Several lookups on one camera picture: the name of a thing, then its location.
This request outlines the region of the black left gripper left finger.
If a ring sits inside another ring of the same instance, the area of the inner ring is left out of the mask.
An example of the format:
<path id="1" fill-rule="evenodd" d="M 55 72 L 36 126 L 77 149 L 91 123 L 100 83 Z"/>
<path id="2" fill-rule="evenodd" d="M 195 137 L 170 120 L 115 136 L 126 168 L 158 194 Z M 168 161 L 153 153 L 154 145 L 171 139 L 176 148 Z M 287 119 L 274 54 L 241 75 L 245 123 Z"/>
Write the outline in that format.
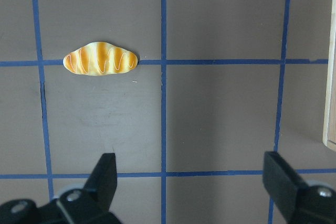
<path id="1" fill-rule="evenodd" d="M 121 223 L 110 211 L 117 188 L 114 153 L 104 153 L 82 188 L 70 189 L 37 207 L 28 198 L 1 205 L 1 223 Z"/>

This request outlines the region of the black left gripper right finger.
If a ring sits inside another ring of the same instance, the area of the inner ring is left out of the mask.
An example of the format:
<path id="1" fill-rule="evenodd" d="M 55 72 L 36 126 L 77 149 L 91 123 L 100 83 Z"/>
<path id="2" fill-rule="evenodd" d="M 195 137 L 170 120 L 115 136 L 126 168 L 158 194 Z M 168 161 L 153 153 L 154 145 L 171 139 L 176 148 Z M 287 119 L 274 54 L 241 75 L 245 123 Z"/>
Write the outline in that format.
<path id="1" fill-rule="evenodd" d="M 279 153 L 264 153 L 262 182 L 286 223 L 335 223 L 335 190 L 304 180 Z"/>

